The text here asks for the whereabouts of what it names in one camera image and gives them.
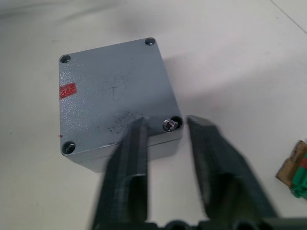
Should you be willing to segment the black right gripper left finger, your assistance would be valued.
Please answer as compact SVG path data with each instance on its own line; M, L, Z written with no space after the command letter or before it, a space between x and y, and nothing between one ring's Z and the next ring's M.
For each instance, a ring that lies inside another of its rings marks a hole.
M152 230L148 213L147 119L130 125L110 158L97 207L93 230Z

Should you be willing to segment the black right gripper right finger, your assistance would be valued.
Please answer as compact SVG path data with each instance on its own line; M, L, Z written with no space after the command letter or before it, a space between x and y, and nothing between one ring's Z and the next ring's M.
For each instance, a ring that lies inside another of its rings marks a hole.
M243 156L210 120L187 117L196 176L205 212L227 223L259 222L277 213Z

